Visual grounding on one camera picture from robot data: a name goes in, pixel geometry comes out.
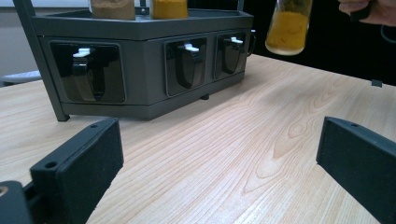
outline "hand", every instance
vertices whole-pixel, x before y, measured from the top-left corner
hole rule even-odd
[[[338,0],[340,11],[350,15],[351,12],[364,9],[371,0]],[[371,11],[368,18],[361,22],[382,24],[396,27],[396,0],[372,0]]]

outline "finger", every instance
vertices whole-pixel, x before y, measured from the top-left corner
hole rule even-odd
[[[346,14],[350,14],[350,12],[359,11],[364,9],[369,5],[368,1],[364,2],[345,2],[340,3],[339,10],[345,12]]]

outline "held spice jar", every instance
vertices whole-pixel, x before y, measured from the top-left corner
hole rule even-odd
[[[187,0],[151,0],[150,3],[152,19],[183,19],[189,16]]]
[[[90,0],[94,18],[134,20],[134,0]]]

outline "wooden table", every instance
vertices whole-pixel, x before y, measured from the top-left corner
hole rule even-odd
[[[124,167],[90,223],[376,223],[316,163],[325,116],[396,140],[396,88],[259,56],[240,84],[160,118],[120,119]],[[0,89],[0,181],[91,123],[58,122],[41,81]]]

